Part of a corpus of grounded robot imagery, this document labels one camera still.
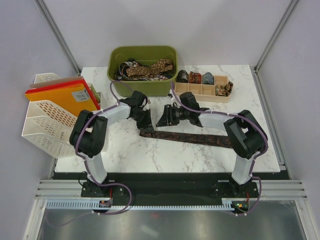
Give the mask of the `dark paisley tie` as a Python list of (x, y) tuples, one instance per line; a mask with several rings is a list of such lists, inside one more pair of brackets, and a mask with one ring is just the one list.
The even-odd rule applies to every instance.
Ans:
[(140, 131), (139, 135), (144, 138), (167, 140), (173, 142), (189, 143), (196, 145), (222, 147), (232, 149), (228, 136), (211, 134), (193, 134), (168, 131), (155, 131), (154, 133)]

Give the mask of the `gold floral tie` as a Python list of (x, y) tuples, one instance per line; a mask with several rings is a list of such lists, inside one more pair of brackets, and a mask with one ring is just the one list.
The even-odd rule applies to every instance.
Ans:
[(234, 84), (229, 81), (226, 85), (217, 84), (215, 86), (215, 94), (220, 97), (229, 97), (232, 93)]

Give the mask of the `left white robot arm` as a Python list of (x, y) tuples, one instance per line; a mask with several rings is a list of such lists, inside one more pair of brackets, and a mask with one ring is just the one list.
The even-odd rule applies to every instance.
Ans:
[(151, 111), (146, 108), (147, 105), (147, 96), (135, 90), (130, 97), (118, 100), (113, 106), (79, 113), (69, 143), (74, 147), (75, 154), (83, 159), (87, 177), (93, 182), (92, 191), (99, 197), (106, 196), (110, 191), (109, 183), (104, 181), (108, 174), (101, 155), (108, 128), (121, 120), (133, 119), (139, 131), (154, 135)]

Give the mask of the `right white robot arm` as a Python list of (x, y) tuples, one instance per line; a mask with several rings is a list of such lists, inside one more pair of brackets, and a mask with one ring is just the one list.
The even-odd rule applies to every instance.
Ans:
[(235, 197), (247, 191), (246, 183), (252, 178), (256, 158), (268, 149), (268, 137), (249, 110), (226, 113), (201, 108), (191, 92), (182, 93), (177, 99), (179, 105), (167, 104), (157, 122), (157, 127), (176, 126), (188, 120), (200, 128), (214, 128), (225, 131), (232, 149), (236, 153), (235, 166), (229, 184), (229, 191)]

